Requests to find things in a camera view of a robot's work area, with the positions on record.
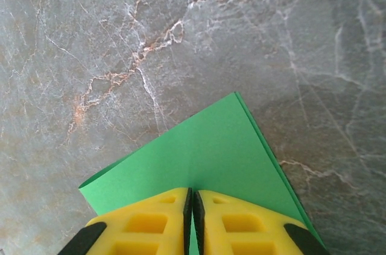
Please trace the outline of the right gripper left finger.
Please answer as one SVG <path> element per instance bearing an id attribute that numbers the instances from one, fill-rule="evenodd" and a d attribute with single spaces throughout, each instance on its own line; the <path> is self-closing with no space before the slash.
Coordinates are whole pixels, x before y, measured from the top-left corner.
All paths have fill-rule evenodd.
<path id="1" fill-rule="evenodd" d="M 91 219 L 60 254 L 189 254 L 192 189 L 179 187 Z"/>

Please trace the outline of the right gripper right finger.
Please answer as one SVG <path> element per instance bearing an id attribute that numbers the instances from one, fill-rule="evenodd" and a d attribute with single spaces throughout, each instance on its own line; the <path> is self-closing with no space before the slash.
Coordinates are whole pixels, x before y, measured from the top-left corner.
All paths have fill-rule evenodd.
<path id="1" fill-rule="evenodd" d="M 210 190 L 193 195 L 199 254 L 327 254 L 300 221 Z"/>

